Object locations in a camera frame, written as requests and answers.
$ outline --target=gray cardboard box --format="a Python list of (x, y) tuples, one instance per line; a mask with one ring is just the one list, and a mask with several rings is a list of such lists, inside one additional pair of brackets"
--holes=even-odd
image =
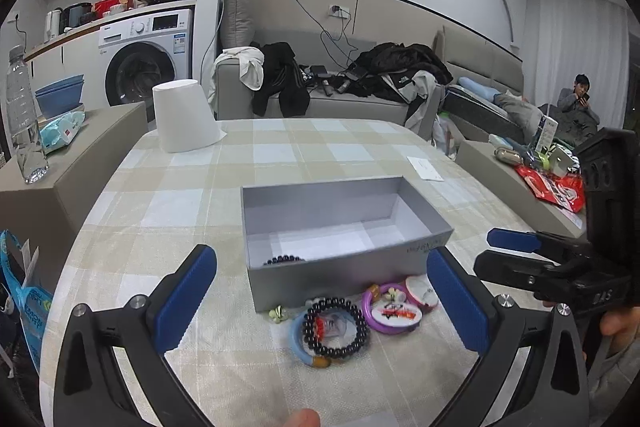
[(423, 274), (453, 232), (403, 177), (243, 187), (242, 229), (257, 312)]

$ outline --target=blue plastic bag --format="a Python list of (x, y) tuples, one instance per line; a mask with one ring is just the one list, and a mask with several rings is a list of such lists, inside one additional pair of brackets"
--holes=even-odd
[(40, 352), (42, 350), (42, 338), (44, 336), (45, 326), (47, 325), (47, 317), (51, 309), (51, 301), (53, 296), (40, 286), (26, 286), (22, 288), (20, 282), (15, 278), (9, 265), (9, 254), (6, 249), (6, 238), (10, 237), (15, 246), (21, 248), (17, 237), (8, 230), (4, 230), (0, 234), (0, 264), (2, 264), (2, 272), (11, 293), (15, 306), (20, 312), (20, 322), (24, 331), (24, 338), (29, 347), (31, 360), (33, 365), (40, 374)]

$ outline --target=pillow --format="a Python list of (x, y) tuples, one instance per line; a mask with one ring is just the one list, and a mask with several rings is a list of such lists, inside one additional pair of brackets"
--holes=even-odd
[(249, 46), (254, 40), (254, 20), (251, 17), (249, 0), (225, 0), (220, 42), (222, 48)]

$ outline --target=human finger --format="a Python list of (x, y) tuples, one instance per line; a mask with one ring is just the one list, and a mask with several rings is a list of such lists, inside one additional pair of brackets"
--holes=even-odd
[(313, 409), (301, 409), (289, 416), (283, 427), (320, 427), (320, 416)]
[(640, 326), (640, 307), (608, 311), (600, 320), (600, 333), (613, 336), (610, 354), (618, 353), (633, 342)]

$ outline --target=blue gripper pad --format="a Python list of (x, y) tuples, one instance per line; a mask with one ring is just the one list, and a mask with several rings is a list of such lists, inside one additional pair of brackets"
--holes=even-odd
[(197, 245), (175, 273), (159, 283), (151, 294), (147, 314), (156, 351), (164, 354), (180, 344), (193, 315), (216, 276), (216, 252)]
[(490, 343), (487, 317), (439, 250), (427, 257), (427, 276), (466, 349), (483, 355)]
[(515, 232), (514, 230), (491, 229), (486, 234), (486, 241), (494, 248), (504, 248), (519, 252), (533, 253), (538, 251), (542, 244), (535, 232)]

